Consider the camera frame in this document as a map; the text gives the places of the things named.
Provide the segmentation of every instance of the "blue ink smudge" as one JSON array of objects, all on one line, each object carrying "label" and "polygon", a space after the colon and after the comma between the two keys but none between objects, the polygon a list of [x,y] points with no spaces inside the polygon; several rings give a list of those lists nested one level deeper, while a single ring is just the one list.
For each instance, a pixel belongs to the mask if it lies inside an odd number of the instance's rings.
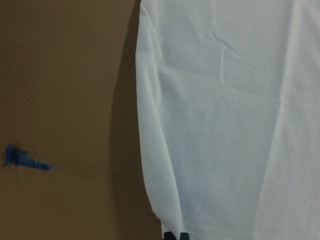
[{"label": "blue ink smudge", "polygon": [[56,165],[38,162],[29,157],[28,152],[17,150],[11,143],[5,150],[5,164],[20,165],[28,168],[39,169],[43,171],[49,171],[51,168],[55,168]]}]

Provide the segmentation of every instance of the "white shirt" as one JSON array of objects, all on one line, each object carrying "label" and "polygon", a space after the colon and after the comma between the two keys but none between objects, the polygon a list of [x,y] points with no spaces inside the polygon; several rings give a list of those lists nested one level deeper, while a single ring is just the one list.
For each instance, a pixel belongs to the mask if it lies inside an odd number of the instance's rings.
[{"label": "white shirt", "polygon": [[142,0],[144,183],[191,240],[320,240],[320,1]]}]

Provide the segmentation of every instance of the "brown cardboard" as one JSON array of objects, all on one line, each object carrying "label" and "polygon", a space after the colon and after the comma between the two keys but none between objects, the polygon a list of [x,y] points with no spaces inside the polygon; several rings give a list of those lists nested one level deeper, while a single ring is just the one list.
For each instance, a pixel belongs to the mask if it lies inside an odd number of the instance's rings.
[{"label": "brown cardboard", "polygon": [[57,165],[0,167],[0,239],[161,239],[140,163],[138,20],[134,0],[0,4],[0,151]]}]

